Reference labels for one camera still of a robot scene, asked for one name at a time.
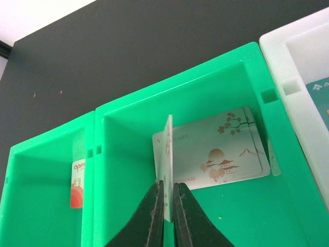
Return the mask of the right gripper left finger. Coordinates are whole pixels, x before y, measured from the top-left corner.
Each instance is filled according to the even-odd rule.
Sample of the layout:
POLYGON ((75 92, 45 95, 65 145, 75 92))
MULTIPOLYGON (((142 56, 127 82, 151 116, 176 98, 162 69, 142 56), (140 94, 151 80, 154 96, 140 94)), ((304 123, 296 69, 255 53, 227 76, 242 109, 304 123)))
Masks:
POLYGON ((122 230, 106 246, 163 246, 164 183, 151 185, 122 230))

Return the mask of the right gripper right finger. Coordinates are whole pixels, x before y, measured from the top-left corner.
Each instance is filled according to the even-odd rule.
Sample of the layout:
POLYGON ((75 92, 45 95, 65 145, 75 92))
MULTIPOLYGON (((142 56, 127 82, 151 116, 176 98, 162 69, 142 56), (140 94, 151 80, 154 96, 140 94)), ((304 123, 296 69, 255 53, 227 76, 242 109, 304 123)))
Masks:
POLYGON ((175 246, 233 246, 209 220, 185 183, 173 185, 175 246))

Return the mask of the white pagoda credit card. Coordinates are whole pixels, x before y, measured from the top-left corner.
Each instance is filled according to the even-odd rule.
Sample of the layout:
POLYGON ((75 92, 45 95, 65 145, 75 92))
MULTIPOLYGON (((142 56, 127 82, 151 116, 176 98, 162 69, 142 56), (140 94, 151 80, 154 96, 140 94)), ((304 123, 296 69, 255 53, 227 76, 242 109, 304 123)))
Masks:
POLYGON ((156 181, 163 181, 164 219, 173 221, 173 116, 168 116, 162 132, 152 136, 156 181))

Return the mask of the silver pagoda credit card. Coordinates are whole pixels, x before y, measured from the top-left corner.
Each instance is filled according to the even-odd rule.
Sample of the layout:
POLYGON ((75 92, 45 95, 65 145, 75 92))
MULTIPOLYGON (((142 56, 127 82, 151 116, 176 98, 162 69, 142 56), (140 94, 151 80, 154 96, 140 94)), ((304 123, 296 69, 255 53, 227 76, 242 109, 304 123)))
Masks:
POLYGON ((173 182, 200 189, 270 174, 250 107, 173 127, 173 182))

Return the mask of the red white credit card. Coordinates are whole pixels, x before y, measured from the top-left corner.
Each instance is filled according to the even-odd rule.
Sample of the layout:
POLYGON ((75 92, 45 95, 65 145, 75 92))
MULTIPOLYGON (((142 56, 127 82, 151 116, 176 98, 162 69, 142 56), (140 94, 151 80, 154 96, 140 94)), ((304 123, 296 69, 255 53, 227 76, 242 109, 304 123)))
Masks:
POLYGON ((70 208, 83 207, 85 159, 74 161, 71 170, 70 208))

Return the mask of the teal credit card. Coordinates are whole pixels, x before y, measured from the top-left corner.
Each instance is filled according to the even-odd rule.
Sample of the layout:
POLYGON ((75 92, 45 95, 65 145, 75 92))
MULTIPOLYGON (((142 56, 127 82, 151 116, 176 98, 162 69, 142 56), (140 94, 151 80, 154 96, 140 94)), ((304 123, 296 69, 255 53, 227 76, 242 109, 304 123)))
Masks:
POLYGON ((322 118, 327 129, 329 125, 329 82, 328 77, 308 83, 306 88, 322 118))

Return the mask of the middle green bin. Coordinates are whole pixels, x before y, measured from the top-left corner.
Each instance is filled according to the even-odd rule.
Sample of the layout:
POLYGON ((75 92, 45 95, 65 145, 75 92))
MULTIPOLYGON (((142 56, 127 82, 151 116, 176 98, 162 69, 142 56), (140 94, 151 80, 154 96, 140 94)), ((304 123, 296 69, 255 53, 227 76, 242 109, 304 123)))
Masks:
POLYGON ((156 180, 153 135, 173 137, 176 180, 235 246, 328 246, 328 212, 257 43, 96 109, 93 245, 128 222, 156 180))

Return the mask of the green bin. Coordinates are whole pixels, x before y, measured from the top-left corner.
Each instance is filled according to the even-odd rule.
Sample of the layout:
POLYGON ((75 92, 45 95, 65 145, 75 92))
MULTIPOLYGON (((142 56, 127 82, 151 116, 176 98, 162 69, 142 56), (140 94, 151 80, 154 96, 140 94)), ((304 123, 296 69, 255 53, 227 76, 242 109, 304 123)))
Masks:
POLYGON ((328 212, 257 43, 96 109, 93 245, 128 222, 156 180, 153 135, 173 137, 176 180, 235 246, 328 246, 328 212))
POLYGON ((11 147, 1 198, 1 246, 92 246, 94 130, 89 112, 11 147), (82 208, 70 206, 74 166, 86 164, 82 208))

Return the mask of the left green bin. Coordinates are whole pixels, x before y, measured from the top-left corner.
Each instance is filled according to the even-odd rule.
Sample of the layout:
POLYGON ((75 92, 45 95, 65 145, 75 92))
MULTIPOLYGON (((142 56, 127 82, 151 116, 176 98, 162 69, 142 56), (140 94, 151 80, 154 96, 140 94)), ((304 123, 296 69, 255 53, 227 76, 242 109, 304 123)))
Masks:
POLYGON ((11 147, 1 198, 1 246, 92 246, 94 130, 89 112, 11 147), (82 208, 70 206, 74 166, 86 164, 82 208))

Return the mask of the white bin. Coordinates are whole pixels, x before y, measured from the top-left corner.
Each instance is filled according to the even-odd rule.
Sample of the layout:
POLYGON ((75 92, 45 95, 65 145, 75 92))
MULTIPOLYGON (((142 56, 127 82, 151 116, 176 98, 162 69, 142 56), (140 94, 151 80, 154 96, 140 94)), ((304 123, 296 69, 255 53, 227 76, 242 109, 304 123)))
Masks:
POLYGON ((262 35, 259 39, 325 205, 328 205, 328 129, 307 88, 328 77, 328 8, 262 35))

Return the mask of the left black frame post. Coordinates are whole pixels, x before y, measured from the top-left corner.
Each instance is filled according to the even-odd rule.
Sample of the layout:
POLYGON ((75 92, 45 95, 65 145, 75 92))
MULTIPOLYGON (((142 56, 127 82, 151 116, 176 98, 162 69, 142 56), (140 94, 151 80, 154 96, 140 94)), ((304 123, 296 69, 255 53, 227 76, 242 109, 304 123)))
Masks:
POLYGON ((5 42, 3 42, 2 40, 0 40, 0 56, 4 59, 9 58, 10 54, 12 51, 12 46, 6 44, 5 42))

